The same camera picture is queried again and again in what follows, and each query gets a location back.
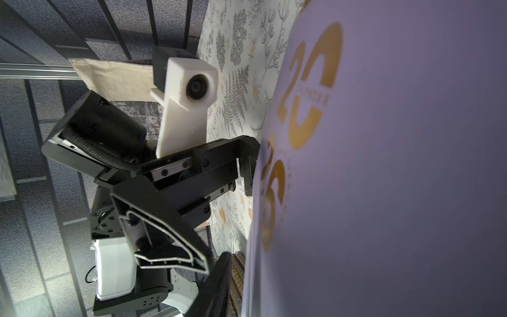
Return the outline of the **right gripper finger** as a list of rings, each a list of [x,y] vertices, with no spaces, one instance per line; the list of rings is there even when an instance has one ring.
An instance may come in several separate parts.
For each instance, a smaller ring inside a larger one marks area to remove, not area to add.
[[[186,317],[226,317],[232,279],[232,254],[224,252],[205,285],[186,313]]]

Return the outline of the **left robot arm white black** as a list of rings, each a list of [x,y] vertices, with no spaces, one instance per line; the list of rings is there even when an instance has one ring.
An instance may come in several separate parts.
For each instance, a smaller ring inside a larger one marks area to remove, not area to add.
[[[225,316],[231,254],[215,257],[196,233],[211,203],[243,178],[252,195],[260,143],[220,139],[156,158],[146,128],[86,92],[42,145],[49,159],[93,177],[95,316],[161,303],[188,316]]]

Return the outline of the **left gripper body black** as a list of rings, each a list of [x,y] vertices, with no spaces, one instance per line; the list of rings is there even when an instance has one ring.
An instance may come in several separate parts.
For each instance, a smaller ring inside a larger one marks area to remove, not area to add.
[[[138,165],[113,169],[96,182],[96,228],[126,228],[152,221],[195,228],[211,214],[211,202],[244,181],[252,193],[260,143],[250,136],[220,139]]]

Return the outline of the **purple 2026 calendar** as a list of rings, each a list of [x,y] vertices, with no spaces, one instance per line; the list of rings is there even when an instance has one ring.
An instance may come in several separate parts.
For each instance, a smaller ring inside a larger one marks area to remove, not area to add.
[[[506,2],[311,1],[254,181],[243,316],[506,315]]]

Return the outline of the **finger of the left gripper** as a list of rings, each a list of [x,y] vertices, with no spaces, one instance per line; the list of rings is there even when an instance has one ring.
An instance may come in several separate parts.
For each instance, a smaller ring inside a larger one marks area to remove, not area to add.
[[[136,176],[114,186],[110,196],[141,269],[211,273],[214,257],[210,248],[147,177]]]
[[[147,129],[94,91],[86,92],[41,147],[49,159],[91,177],[129,172],[149,158]]]

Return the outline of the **cream canvas tote bag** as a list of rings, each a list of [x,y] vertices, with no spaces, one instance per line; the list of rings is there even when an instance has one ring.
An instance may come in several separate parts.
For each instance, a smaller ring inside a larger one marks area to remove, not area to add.
[[[72,59],[70,64],[89,90],[110,102],[154,101],[152,66],[95,59]]]

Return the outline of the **left aluminium frame post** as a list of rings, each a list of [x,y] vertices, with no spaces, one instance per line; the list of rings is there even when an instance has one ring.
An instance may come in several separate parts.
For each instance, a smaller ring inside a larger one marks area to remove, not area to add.
[[[71,66],[1,63],[1,79],[81,80]]]

